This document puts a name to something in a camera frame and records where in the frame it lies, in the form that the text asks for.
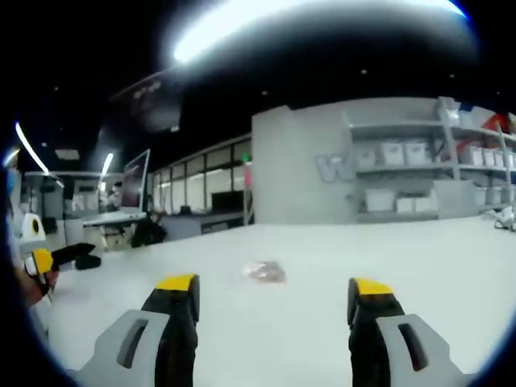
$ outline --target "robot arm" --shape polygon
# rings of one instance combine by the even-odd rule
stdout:
[[[347,323],[353,386],[466,386],[448,343],[415,314],[405,314],[392,290],[352,278]]]

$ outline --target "wall logo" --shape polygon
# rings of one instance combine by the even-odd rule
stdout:
[[[319,176],[325,183],[353,180],[355,171],[351,161],[350,152],[315,157]]]

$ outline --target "plastic bag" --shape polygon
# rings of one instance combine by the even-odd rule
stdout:
[[[286,274],[283,268],[273,261],[249,262],[243,267],[243,275],[263,283],[284,283]]]

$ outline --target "yellow part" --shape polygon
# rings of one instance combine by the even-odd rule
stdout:
[[[188,291],[190,282],[195,274],[185,274],[184,276],[165,278],[162,282],[156,285],[156,289],[161,290],[183,290]]]
[[[35,266],[40,274],[50,271],[54,259],[48,250],[45,250],[44,248],[38,248],[37,250],[34,250],[32,256],[34,256]]]
[[[381,284],[365,278],[354,278],[358,286],[358,294],[364,296],[366,294],[392,294],[393,291],[387,285]]]

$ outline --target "desk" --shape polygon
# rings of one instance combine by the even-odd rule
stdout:
[[[351,385],[347,280],[370,277],[394,289],[406,313],[443,336],[451,360],[479,371],[516,306],[514,234],[461,218],[351,226],[239,227],[201,238],[103,256],[100,268],[62,273],[49,342],[79,369],[95,339],[139,309],[166,276],[198,273],[201,319],[196,387]],[[252,260],[276,260],[283,285],[243,278]]]
[[[95,216],[87,216],[82,218],[84,227],[114,226],[137,223],[145,219],[147,214],[144,212],[138,214],[124,214],[121,212],[106,212]]]
[[[167,231],[168,242],[243,226],[243,213],[165,215],[160,225]]]

